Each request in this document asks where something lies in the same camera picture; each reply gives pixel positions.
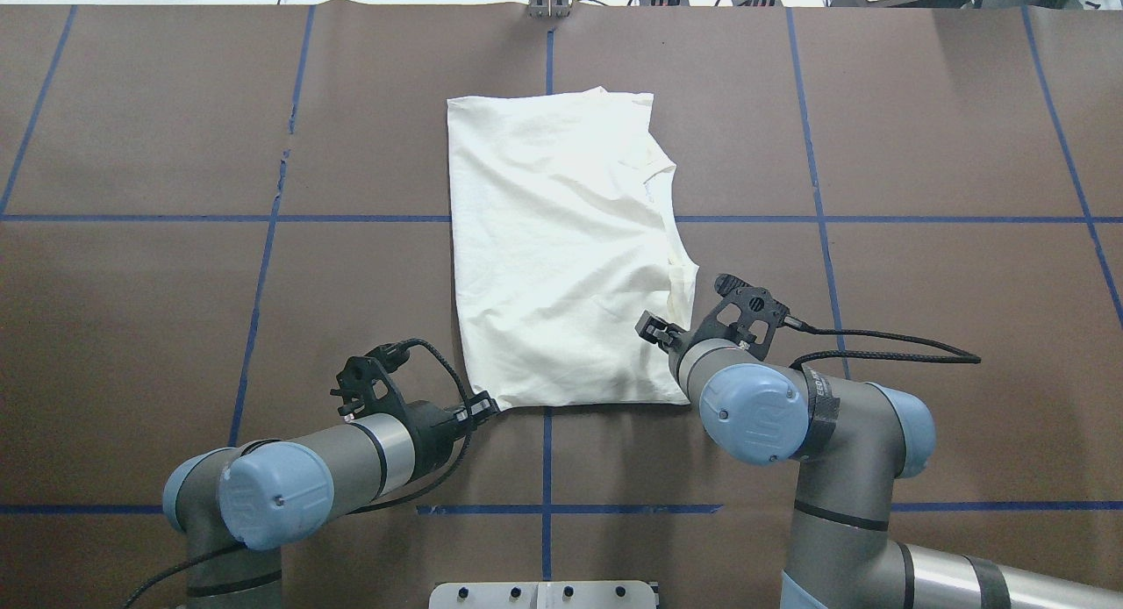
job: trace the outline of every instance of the black tape band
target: black tape band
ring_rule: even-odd
[[[248,445],[246,445],[246,448],[241,449],[241,454],[239,454],[238,457],[252,454],[255,451],[257,451],[257,449],[259,449],[259,448],[262,448],[265,445],[268,445],[271,443],[280,443],[280,442],[281,442],[281,438],[265,438],[265,439],[262,439],[262,440],[254,440],[253,443],[249,443]]]
[[[225,593],[235,593],[238,591],[246,591],[254,588],[259,588],[262,585],[267,585],[281,580],[281,570],[265,574],[264,576],[257,576],[254,579],[246,579],[244,581],[238,581],[236,583],[222,583],[220,585],[209,585],[209,587],[189,587],[188,598],[206,598],[208,596],[222,596]]]
[[[834,512],[833,510],[827,510],[825,508],[811,506],[805,501],[795,500],[795,509],[797,509],[798,512],[803,512],[804,515],[811,515],[812,517],[819,517],[820,519],[834,521],[836,524],[853,526],[855,528],[861,528],[862,530],[874,530],[877,533],[884,533],[885,530],[889,529],[888,521],[877,521],[875,519],[866,519],[865,517],[853,517],[852,515],[843,515],[842,512]]]
[[[373,498],[377,499],[382,497],[382,489],[386,488],[386,449],[382,448],[382,443],[378,442],[378,438],[374,437],[374,434],[372,434],[366,427],[355,422],[349,422],[348,425],[366,434],[366,437],[371,438],[371,443],[374,444],[374,451],[378,452],[378,469],[381,469],[381,471],[378,471],[378,492],[375,493]]]
[[[916,565],[912,562],[907,545],[897,543],[897,547],[901,548],[901,557],[905,560],[905,601],[902,607],[913,609],[916,601]]]
[[[803,376],[807,381],[807,436],[795,452],[794,457],[815,456],[824,448],[834,435],[834,424],[839,419],[839,400],[831,392],[831,384],[825,376],[807,366],[803,366]]]
[[[1010,609],[1010,588],[1006,587],[1006,576],[1002,570],[986,558],[975,556],[964,556],[964,558],[971,564],[975,578],[979,581],[980,608]]]

